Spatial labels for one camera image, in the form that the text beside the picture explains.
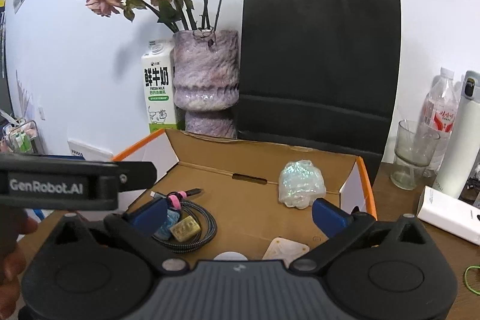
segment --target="bottle label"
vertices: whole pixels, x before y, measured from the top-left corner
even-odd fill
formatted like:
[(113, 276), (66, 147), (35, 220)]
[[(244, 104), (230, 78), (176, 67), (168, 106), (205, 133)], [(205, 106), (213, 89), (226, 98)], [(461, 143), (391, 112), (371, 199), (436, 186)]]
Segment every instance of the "bottle label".
[(425, 108), (423, 121), (436, 131), (450, 133), (455, 121), (455, 111), (452, 108), (440, 103), (435, 104), (429, 100)]

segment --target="marbled purple vase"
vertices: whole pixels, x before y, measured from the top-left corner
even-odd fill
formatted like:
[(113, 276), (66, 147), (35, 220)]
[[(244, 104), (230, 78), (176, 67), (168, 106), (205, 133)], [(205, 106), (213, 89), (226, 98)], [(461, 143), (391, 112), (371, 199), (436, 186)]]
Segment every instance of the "marbled purple vase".
[(239, 44), (236, 31), (180, 31), (175, 48), (175, 104), (186, 110), (185, 130), (236, 138), (228, 109), (239, 98)]

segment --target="white wall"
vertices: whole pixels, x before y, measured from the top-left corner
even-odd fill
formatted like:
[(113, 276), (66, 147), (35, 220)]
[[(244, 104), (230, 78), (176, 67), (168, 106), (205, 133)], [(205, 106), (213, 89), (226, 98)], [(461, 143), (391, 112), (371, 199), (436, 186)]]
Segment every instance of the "white wall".
[[(202, 0), (193, 0), (201, 10)], [(243, 0), (225, 0), (221, 28), (241, 30)], [(25, 0), (14, 15), (7, 8), (7, 61), (45, 109), (38, 123), (49, 152), (68, 153), (67, 136), (119, 152), (148, 133), (140, 56), (147, 41), (170, 31), (139, 11), (96, 16), (78, 0)], [(395, 110), (385, 160), (392, 160), (396, 123), (417, 119), (423, 98), (440, 66), (480, 69), (478, 0), (402, 0), (402, 51)], [(15, 84), (10, 89), (15, 109)]]

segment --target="gray ribbed panel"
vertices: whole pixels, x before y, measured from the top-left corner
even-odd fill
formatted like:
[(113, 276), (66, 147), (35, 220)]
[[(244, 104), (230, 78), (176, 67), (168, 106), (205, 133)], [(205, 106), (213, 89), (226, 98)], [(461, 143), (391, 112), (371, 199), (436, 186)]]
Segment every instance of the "gray ribbed panel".
[(281, 262), (199, 262), (165, 278), (148, 302), (124, 320), (355, 320), (339, 310), (315, 278)]

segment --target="green cord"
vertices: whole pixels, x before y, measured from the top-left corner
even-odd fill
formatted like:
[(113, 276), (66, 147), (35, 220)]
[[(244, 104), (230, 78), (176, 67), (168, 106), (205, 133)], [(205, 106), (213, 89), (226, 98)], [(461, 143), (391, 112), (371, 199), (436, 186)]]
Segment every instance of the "green cord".
[(466, 288), (472, 292), (472, 293), (475, 293), (476, 295), (480, 295), (480, 292), (478, 290), (475, 290), (473, 287), (471, 287), (469, 285), (469, 281), (467, 281), (467, 273), (471, 270), (471, 269), (480, 269), (480, 266), (470, 266), (468, 267), (466, 270), (465, 270), (465, 273), (463, 274), (463, 282), (465, 283), (465, 286)]

